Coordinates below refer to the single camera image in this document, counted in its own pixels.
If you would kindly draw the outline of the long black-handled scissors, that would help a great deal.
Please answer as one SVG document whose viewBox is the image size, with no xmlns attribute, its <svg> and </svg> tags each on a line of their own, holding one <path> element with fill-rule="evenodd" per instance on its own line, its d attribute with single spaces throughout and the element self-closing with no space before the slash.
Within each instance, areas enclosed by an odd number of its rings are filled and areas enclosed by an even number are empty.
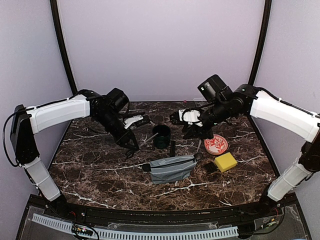
<svg viewBox="0 0 320 240">
<path fill-rule="evenodd" d="M 200 139 L 200 140 L 199 140 L 199 142 L 198 142 L 198 146 L 197 146 L 196 153 L 198 153 L 198 152 L 199 152 L 200 147 L 201 147 L 201 144 L 202 144 L 202 140 Z"/>
</svg>

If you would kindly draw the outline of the small black scissors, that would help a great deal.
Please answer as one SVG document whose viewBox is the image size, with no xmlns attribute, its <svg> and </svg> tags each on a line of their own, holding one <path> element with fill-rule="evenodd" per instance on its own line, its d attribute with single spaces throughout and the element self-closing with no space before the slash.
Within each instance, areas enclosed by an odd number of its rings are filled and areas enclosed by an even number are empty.
<svg viewBox="0 0 320 240">
<path fill-rule="evenodd" d="M 138 149 L 135 149 L 136 151 L 138 151 L 143 145 L 147 144 L 148 142 L 150 142 L 152 139 L 154 139 L 156 136 L 158 135 L 158 133 L 155 133 L 154 135 L 152 135 L 151 137 L 147 138 L 144 142 L 142 142 L 139 146 Z"/>
</svg>

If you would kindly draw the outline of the grey zipper pouch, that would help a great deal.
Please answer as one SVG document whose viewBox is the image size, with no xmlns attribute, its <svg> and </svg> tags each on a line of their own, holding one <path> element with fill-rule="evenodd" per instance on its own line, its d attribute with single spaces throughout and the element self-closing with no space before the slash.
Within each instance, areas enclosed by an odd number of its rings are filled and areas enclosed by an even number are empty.
<svg viewBox="0 0 320 240">
<path fill-rule="evenodd" d="M 150 173 L 151 181 L 155 185 L 169 184 L 188 178 L 202 158 L 203 154 L 200 152 L 193 155 L 162 158 L 143 164 L 142 170 Z"/>
</svg>

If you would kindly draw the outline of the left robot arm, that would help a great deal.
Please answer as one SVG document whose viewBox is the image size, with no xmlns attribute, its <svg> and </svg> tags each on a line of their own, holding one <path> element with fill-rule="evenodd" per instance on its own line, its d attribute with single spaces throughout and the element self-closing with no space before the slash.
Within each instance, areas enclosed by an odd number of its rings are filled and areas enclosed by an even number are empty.
<svg viewBox="0 0 320 240">
<path fill-rule="evenodd" d="M 3 124 L 5 157 L 12 167 L 24 169 L 58 217 L 67 218 L 71 208 L 43 163 L 35 136 L 73 120 L 92 118 L 112 136 L 116 145 L 127 149 L 126 157 L 130 158 L 140 148 L 135 134 L 124 122 L 125 116 L 120 113 L 129 105 L 129 98 L 119 88 L 104 95 L 82 89 L 70 97 L 41 105 L 26 107 L 20 104 Z"/>
</svg>

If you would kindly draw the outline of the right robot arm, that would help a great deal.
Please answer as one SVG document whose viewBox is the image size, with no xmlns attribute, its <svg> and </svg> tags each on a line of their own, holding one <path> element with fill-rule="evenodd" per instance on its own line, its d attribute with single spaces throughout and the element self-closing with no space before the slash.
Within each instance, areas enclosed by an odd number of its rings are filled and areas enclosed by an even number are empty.
<svg viewBox="0 0 320 240">
<path fill-rule="evenodd" d="M 294 188 L 320 171 L 320 115 L 276 97 L 269 90 L 242 84 L 231 90 L 218 76 L 212 75 L 198 87 L 207 105 L 178 111 L 177 119 L 184 125 L 186 139 L 208 139 L 214 126 L 240 115 L 257 122 L 266 122 L 285 137 L 299 140 L 302 147 L 292 153 L 293 160 L 272 181 L 255 205 L 255 213 L 266 217 Z"/>
</svg>

